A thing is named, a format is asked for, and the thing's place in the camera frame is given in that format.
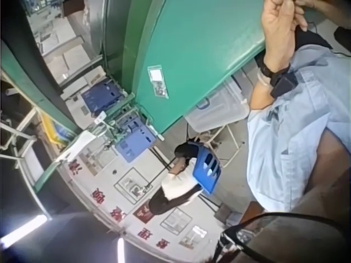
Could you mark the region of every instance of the metal railing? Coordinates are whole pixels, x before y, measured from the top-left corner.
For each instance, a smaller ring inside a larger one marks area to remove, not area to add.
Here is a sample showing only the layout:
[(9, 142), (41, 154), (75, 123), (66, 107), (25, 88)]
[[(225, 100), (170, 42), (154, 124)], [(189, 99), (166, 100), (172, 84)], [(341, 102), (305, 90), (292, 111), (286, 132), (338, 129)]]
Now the metal railing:
[[(29, 177), (26, 174), (26, 170), (25, 170), (24, 164), (23, 164), (23, 162), (25, 162), (24, 157), (25, 157), (27, 151), (32, 147), (34, 142), (37, 140), (37, 138), (35, 136), (25, 134), (23, 131), (33, 121), (33, 118), (36, 115), (36, 113), (37, 113), (36, 109), (33, 108), (16, 128), (11, 127), (12, 122), (9, 119), (6, 120), (7, 124), (1, 122), (0, 128), (11, 133), (9, 140), (4, 145), (1, 145), (1, 149), (6, 150), (9, 147), (11, 147), (14, 155), (9, 156), (9, 155), (1, 154), (0, 157), (16, 161), (16, 168), (19, 169), (20, 175), (21, 175), (27, 189), (29, 190), (29, 193), (30, 193), (32, 199), (37, 204), (37, 206), (40, 208), (40, 210), (43, 212), (43, 214), (47, 217), (47, 219), (51, 220), (52, 217), (47, 212), (46, 208), (44, 207), (44, 205), (42, 204), (42, 202), (39, 200), (38, 196), (36, 195), (32, 185), (29, 181)], [(24, 143), (23, 147), (20, 150), (17, 149), (17, 137), (18, 136), (27, 139), (26, 142)]]

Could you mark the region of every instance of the woman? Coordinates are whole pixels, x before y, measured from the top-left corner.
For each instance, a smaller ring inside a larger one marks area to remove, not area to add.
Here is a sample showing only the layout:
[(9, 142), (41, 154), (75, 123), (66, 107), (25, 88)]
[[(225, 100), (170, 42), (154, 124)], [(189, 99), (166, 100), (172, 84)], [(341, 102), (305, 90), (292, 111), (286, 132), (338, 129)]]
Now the woman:
[[(192, 138), (175, 148), (177, 161), (149, 202), (149, 209), (154, 215), (161, 215), (172, 208), (187, 204), (202, 192), (202, 187), (193, 177), (199, 154), (199, 147), (194, 142), (199, 143), (200, 138)], [(205, 163), (209, 165), (211, 159), (211, 155), (208, 155)], [(214, 171), (217, 165), (213, 162), (210, 170)]]

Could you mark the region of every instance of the blue stool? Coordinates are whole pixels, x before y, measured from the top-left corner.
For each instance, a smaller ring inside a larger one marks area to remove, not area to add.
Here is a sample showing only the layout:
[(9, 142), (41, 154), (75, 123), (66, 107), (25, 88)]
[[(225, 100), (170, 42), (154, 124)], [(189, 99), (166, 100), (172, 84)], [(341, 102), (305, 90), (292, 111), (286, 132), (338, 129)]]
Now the blue stool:
[(220, 161), (216, 155), (202, 143), (189, 142), (189, 144), (199, 147), (193, 176), (207, 193), (212, 194), (222, 172)]

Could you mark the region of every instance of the person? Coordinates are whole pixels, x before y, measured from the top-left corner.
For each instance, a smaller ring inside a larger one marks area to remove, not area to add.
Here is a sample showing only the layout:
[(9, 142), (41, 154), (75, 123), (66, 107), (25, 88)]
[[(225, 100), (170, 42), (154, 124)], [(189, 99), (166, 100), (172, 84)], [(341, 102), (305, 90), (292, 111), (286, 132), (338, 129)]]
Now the person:
[[(175, 148), (177, 160), (149, 201), (149, 209), (154, 215), (161, 215), (172, 208), (188, 204), (202, 192), (203, 188), (193, 177), (199, 154), (199, 147), (193, 142), (201, 141), (201, 137), (191, 138)], [(209, 165), (210, 159), (206, 158), (205, 163)], [(214, 170), (215, 166), (213, 163), (210, 169)]]
[(307, 30), (293, 0), (265, 0), (262, 27), (247, 181), (265, 210), (290, 211), (315, 184), (332, 179), (325, 171), (350, 166), (351, 60)]
[(316, 9), (336, 25), (345, 29), (351, 29), (350, 0), (295, 0), (295, 4)]

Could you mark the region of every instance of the framed notice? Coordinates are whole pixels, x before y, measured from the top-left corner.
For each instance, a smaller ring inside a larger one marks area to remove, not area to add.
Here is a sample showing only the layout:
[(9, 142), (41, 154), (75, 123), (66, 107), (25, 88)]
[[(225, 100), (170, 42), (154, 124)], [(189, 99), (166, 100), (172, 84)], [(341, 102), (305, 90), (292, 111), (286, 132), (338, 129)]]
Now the framed notice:
[(115, 183), (114, 187), (128, 201), (132, 204), (136, 204), (146, 194), (143, 192), (143, 187), (148, 183), (149, 182), (135, 168), (132, 168)]
[(198, 244), (203, 241), (207, 231), (201, 229), (199, 226), (194, 226), (185, 237), (179, 242), (180, 245), (193, 250)]
[(149, 201), (148, 199), (145, 203), (143, 203), (134, 213), (133, 215), (138, 218), (144, 224), (147, 224), (153, 217), (153, 213), (149, 210)]
[(161, 226), (171, 232), (179, 235), (186, 226), (192, 221), (192, 218), (179, 208), (175, 208), (166, 219), (161, 222)]

